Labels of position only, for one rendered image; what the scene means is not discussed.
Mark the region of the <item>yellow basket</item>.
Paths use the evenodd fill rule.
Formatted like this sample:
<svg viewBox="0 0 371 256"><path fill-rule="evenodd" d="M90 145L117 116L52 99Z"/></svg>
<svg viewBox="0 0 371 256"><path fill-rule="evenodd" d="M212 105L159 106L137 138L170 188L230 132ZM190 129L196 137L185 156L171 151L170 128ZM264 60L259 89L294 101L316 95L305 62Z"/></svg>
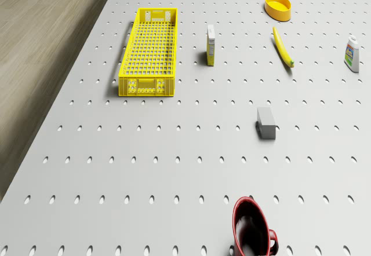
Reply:
<svg viewBox="0 0 371 256"><path fill-rule="evenodd" d="M119 70L120 96L173 96L177 9L139 8Z"/></svg>

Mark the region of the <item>yellow and white carton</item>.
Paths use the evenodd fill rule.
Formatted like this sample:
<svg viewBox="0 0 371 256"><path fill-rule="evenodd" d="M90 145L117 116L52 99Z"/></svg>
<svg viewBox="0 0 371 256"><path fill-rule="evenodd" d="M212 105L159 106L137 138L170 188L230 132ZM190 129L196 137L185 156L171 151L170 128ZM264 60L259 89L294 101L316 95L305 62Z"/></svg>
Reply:
<svg viewBox="0 0 371 256"><path fill-rule="evenodd" d="M206 56L208 66L214 66L215 31L212 24L207 26Z"/></svg>

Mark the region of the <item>grey cube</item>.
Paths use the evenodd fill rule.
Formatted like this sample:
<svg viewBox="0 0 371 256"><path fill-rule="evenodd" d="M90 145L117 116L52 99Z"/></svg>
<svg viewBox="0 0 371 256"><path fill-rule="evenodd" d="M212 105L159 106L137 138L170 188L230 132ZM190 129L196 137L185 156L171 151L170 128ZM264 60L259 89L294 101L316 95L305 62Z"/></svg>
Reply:
<svg viewBox="0 0 371 256"><path fill-rule="evenodd" d="M257 108L257 128L262 139L276 139L276 124L270 107Z"/></svg>

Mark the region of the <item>banana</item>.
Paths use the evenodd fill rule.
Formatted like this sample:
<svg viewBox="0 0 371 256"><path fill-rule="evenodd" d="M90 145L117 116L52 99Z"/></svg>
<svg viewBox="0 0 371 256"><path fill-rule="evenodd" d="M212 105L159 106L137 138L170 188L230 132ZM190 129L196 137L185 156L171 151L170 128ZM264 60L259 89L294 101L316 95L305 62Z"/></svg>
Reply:
<svg viewBox="0 0 371 256"><path fill-rule="evenodd" d="M279 54L281 56L281 59L284 61L284 63L289 68L293 68L294 67L294 61L289 56L289 53L287 52L287 50L286 50L286 48L285 48L285 46L282 42L281 36L280 36L277 28L273 27L272 30L273 30L273 35L274 35L274 41L275 41L276 47L279 51Z"/></svg>

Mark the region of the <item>red mug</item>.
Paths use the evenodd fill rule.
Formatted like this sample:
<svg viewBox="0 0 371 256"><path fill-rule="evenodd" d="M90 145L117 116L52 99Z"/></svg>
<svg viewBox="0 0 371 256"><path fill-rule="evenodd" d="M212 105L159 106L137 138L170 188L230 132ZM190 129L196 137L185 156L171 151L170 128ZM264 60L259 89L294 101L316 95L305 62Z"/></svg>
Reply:
<svg viewBox="0 0 371 256"><path fill-rule="evenodd" d="M232 213L234 256L274 256L278 237L270 229L262 209L252 198L239 198Z"/></svg>

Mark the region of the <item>yellow bowl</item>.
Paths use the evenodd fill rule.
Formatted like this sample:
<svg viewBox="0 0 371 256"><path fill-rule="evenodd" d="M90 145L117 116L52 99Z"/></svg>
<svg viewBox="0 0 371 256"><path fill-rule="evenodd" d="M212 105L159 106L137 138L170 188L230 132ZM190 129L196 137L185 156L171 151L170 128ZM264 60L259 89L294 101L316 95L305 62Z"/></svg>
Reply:
<svg viewBox="0 0 371 256"><path fill-rule="evenodd" d="M292 5L290 0L265 0L266 13L275 20L289 21Z"/></svg>

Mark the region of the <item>small white bottle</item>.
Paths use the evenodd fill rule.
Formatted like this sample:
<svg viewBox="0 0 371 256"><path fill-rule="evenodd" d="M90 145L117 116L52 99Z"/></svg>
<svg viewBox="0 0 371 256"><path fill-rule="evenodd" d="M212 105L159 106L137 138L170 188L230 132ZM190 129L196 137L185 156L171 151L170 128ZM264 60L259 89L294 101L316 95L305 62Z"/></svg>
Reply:
<svg viewBox="0 0 371 256"><path fill-rule="evenodd" d="M359 44L356 36L352 34L348 38L344 62L352 72L359 72Z"/></svg>

